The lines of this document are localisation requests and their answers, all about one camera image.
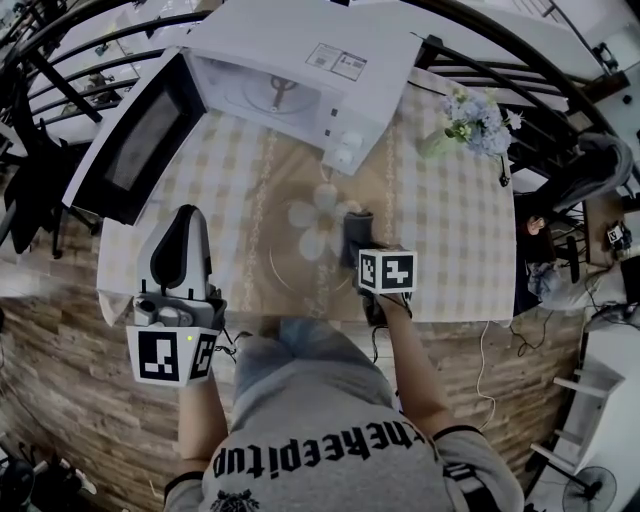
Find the flower vase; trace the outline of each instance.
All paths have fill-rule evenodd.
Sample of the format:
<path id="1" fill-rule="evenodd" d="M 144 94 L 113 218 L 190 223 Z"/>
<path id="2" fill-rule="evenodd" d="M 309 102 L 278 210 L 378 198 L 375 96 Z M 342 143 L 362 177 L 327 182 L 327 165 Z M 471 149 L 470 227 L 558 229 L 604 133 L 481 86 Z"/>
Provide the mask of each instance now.
<path id="1" fill-rule="evenodd" d="M 418 153 L 422 158 L 439 158 L 455 151 L 460 143 L 448 137 L 444 128 L 435 130 L 418 143 Z"/>

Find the white flower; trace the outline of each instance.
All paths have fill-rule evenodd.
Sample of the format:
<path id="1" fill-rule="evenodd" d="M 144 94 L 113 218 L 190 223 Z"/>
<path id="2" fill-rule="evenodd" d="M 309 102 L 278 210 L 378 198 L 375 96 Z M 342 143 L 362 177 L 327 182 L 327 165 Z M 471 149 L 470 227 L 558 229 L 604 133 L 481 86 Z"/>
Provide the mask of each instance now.
<path id="1" fill-rule="evenodd" d="M 300 254 L 316 261 L 325 251 L 327 244 L 336 256 L 342 251 L 342 224 L 344 216 L 350 211 L 360 211 L 355 201 L 338 203 L 338 190 L 324 183 L 313 192 L 311 205 L 303 201 L 294 201 L 289 207 L 289 222 L 297 228 L 306 228 L 300 237 Z"/>
<path id="2" fill-rule="evenodd" d="M 509 118 L 509 125 L 513 130 L 519 130 L 522 128 L 522 114 L 516 114 L 507 110 L 507 117 Z"/>

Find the gray t-shirt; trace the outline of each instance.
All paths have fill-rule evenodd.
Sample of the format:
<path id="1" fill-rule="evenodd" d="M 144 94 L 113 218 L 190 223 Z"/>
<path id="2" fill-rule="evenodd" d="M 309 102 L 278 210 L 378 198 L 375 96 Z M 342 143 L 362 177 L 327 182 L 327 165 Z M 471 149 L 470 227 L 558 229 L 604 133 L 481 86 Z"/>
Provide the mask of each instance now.
<path id="1" fill-rule="evenodd" d="M 371 369 L 295 360 L 237 400 L 212 464 L 169 484 L 165 511 L 462 511 L 474 485 L 445 478 L 462 465 L 500 511 L 522 511 L 520 486 L 481 434 L 426 439 L 392 399 Z"/>

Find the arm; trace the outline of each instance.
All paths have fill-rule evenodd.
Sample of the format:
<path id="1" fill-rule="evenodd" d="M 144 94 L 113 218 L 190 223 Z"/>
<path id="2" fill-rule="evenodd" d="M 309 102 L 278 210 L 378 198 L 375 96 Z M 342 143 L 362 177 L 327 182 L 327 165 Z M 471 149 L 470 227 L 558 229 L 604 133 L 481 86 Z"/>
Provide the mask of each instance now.
<path id="1" fill-rule="evenodd" d="M 180 473 L 204 471 L 229 432 L 213 375 L 180 390 Z"/>
<path id="2" fill-rule="evenodd" d="M 387 317 L 404 413 L 423 434 L 433 437 L 457 424 L 444 388 L 407 311 L 384 297 L 377 299 Z"/>

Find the microwave window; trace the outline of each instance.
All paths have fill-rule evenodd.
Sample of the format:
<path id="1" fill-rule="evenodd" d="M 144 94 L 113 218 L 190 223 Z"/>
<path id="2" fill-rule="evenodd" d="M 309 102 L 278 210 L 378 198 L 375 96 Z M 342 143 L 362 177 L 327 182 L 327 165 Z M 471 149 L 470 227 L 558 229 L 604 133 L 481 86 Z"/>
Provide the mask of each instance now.
<path id="1" fill-rule="evenodd" d="M 131 190 L 149 158 L 179 117 L 178 105 L 166 90 L 162 91 L 123 141 L 111 160 L 105 179 L 122 189 Z"/>

